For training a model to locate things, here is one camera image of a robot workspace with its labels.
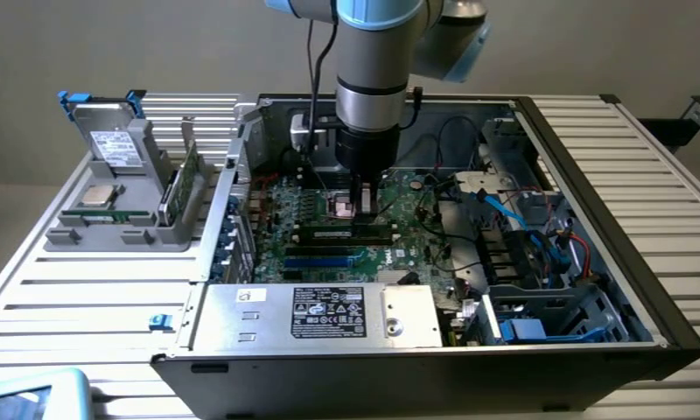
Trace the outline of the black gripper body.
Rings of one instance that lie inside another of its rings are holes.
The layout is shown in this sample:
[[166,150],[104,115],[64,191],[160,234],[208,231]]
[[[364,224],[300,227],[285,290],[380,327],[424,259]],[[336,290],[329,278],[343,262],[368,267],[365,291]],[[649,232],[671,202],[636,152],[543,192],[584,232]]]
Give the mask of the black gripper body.
[[399,126],[383,131],[343,128],[337,133],[335,157],[351,173],[379,174],[397,161]]

